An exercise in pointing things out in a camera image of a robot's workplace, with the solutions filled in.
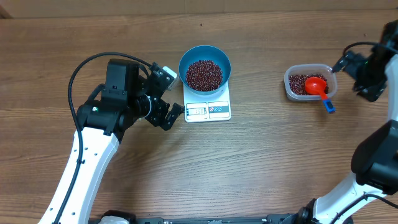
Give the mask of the orange measuring scoop blue handle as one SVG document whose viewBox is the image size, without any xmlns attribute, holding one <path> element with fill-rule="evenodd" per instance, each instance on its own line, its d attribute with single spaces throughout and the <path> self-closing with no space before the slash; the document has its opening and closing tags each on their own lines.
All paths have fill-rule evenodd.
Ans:
<svg viewBox="0 0 398 224">
<path fill-rule="evenodd" d="M 333 103 L 325 93 L 327 82 L 318 77 L 310 77 L 305 81 L 305 91 L 310 95 L 319 95 L 329 114 L 335 112 Z"/>
</svg>

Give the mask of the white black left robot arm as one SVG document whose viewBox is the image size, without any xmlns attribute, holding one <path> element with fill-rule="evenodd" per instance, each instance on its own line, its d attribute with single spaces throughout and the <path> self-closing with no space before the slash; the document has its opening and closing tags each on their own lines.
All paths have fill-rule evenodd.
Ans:
<svg viewBox="0 0 398 224">
<path fill-rule="evenodd" d="M 75 111 L 77 128 L 67 165 L 41 223 L 88 223 L 103 174 L 124 133 L 144 118 L 169 130 L 184 107 L 161 99 L 178 75 L 153 63 L 111 59 L 106 81 Z"/>
</svg>

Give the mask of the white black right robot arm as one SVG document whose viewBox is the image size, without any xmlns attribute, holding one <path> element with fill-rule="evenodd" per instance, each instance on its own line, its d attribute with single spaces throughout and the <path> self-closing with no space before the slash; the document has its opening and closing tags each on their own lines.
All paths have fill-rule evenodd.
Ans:
<svg viewBox="0 0 398 224">
<path fill-rule="evenodd" d="M 387 23 L 379 42 L 368 44 L 368 57 L 352 52 L 353 44 L 345 47 L 332 70 L 351 76 L 353 91 L 370 102 L 387 90 L 387 121 L 358 145 L 344 180 L 284 223 L 352 223 L 352 215 L 375 199 L 397 206 L 385 198 L 397 192 L 397 22 Z"/>
</svg>

